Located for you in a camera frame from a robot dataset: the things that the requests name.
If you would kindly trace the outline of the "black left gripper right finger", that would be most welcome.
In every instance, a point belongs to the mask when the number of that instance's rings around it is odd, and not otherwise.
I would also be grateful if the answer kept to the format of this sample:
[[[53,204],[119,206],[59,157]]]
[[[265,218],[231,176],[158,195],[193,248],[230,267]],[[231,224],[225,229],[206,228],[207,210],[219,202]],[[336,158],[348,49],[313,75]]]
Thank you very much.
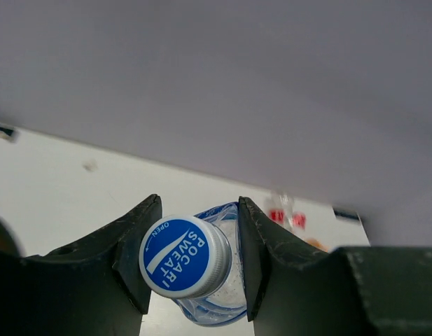
[[[239,199],[246,315],[256,335],[432,335],[432,247],[323,252]]]

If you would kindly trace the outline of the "crushed red label bottle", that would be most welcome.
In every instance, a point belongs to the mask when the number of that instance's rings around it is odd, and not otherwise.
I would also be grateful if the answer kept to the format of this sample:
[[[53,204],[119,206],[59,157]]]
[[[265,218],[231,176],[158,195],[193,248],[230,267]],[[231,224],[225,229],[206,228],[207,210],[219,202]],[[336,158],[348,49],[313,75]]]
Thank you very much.
[[[288,231],[305,230],[306,215],[294,211],[295,200],[285,192],[273,192],[266,201],[266,214]]]

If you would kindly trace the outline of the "blue label bottle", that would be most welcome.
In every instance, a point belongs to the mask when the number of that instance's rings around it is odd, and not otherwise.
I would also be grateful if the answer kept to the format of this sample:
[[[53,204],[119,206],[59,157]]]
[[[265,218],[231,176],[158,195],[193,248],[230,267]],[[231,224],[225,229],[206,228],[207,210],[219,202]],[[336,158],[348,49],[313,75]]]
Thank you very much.
[[[199,326],[226,326],[246,315],[238,220],[238,202],[167,216],[148,229],[139,247],[148,287]]]

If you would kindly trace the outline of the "orange juice bottle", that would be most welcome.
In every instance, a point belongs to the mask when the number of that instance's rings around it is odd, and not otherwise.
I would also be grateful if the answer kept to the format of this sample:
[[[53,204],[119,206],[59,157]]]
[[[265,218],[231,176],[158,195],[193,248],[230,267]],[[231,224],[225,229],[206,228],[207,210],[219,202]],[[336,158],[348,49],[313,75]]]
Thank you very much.
[[[311,246],[316,247],[317,249],[324,251],[324,252],[329,252],[329,248],[326,247],[325,245],[323,245],[319,240],[314,239],[314,238],[308,238],[305,240],[308,244],[310,244]]]

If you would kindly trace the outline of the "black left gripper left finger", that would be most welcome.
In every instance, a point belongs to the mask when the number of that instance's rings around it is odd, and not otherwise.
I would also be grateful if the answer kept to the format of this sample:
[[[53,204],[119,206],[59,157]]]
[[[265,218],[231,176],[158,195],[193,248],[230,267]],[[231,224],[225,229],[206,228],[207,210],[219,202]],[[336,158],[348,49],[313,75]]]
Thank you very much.
[[[150,195],[47,255],[0,252],[0,335],[138,335],[151,297],[139,247],[161,216]]]

